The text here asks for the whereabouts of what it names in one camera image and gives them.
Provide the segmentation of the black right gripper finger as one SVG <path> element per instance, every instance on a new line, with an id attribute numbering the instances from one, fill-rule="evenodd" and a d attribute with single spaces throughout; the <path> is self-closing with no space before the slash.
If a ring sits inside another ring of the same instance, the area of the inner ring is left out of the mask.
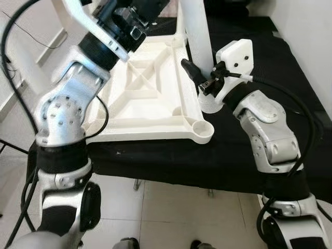
<path id="1" fill-rule="evenodd" d="M 191 60 L 181 59 L 181 66 L 185 70 L 185 73 L 189 76 L 192 82 L 195 84 L 197 90 L 200 90 L 200 85 L 206 82 L 206 77 L 201 73 L 201 69 L 197 67 Z"/>

